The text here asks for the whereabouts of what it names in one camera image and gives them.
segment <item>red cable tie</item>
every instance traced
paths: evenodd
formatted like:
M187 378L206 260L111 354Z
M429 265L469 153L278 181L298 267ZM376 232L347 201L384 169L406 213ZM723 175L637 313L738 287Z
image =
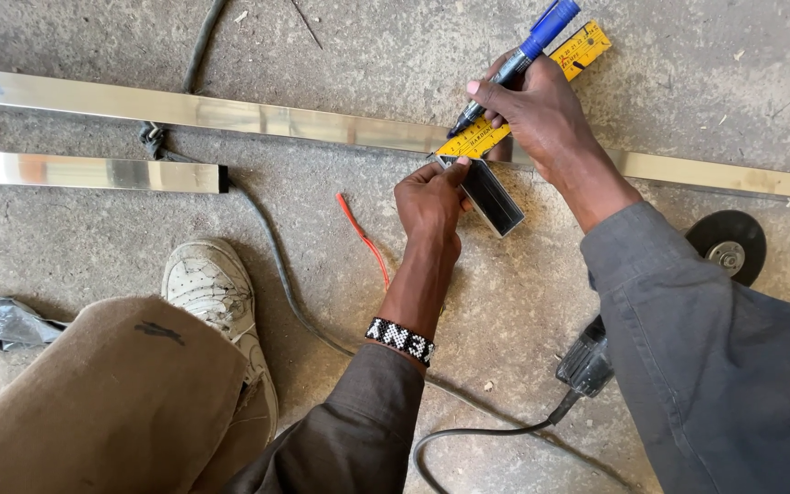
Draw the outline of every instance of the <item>red cable tie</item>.
M383 256L380 255L377 246L374 245L374 242L370 241L367 235L364 234L364 230L362 227L358 226L358 221L356 218L353 217L352 212L349 211L349 206L346 204L346 200L343 198L343 194L337 193L337 202L340 202L341 209L346 215L346 218L349 219L349 222L352 223L352 228L356 229L358 237L362 239L365 245L368 246L371 252L374 253L374 257L377 258L377 262L380 264L380 271L383 272L383 284L385 285L386 291L389 291L389 273L386 271L386 264L383 262Z

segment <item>dusty floor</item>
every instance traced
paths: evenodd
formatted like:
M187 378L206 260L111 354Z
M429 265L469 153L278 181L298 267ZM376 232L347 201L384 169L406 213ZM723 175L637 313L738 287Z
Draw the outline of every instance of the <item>dusty floor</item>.
M614 43L574 83L604 145L790 171L790 2L579 3L580 20L598 19ZM0 0L0 70L177 91L207 5ZM464 103L463 82L516 44L543 8L527 0L300 5L323 50L288 0L234 0L211 45L207 94L449 125ZM243 11L247 17L234 22ZM142 158L136 131L131 122L0 109L2 151ZM232 166L276 223L310 314L357 344L382 281L334 195L346 194L395 266L404 239L390 189L421 162L198 129L180 129L174 138L186 155ZM464 221L464 254L433 371L534 422L565 392L552 375L555 354L598 300L577 251L580 230L555 191L532 173L500 176L528 219L504 241L491 238L477 217ZM754 215L770 245L755 287L790 301L789 203L637 185L679 228L726 208ZM291 314L267 243L236 195L0 186L0 295L69 319L92 301L155 292L170 250L194 236L225 237L246 261L282 425L292 423L325 397L346 361ZM0 354L0 389L37 355ZM494 386L485 392L489 381ZM452 426L499 424L428 389L418 434ZM616 385L581 402L554 433L610 465L636 491L659 491ZM428 458L454 492L622 491L525 437L443 440ZM413 472L406 490L428 491Z

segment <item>grinding disc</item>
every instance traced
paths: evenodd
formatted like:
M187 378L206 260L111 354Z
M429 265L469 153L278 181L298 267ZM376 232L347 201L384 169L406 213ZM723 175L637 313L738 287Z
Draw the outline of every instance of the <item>grinding disc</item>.
M766 237L761 225L742 211L712 213L687 230L685 238L702 258L720 259L722 250L733 251L730 255L734 258L740 256L742 267L730 278L741 285L752 286L761 274L767 256ZM734 249L732 242L738 243L741 249Z

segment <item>dirty sneaker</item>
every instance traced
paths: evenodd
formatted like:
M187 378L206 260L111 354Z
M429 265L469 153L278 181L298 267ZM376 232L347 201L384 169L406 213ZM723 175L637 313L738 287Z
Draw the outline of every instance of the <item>dirty sneaker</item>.
M248 358L245 382L264 393L269 440L277 430L279 406L255 326L255 293L246 267L227 242L200 238L173 251L160 294L172 305L219 330Z

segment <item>yellow folding ruler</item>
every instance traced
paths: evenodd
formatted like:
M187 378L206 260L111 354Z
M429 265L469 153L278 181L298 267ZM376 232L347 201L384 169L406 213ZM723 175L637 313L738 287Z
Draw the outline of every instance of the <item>yellow folding ruler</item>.
M592 20L554 50L554 53L550 54L550 58L559 63L565 73L565 78L571 81L610 46L609 38L599 29L596 21ZM489 120L480 117L474 122L474 125L448 140L434 153L436 155L479 158L510 133L511 129L507 124L493 129Z

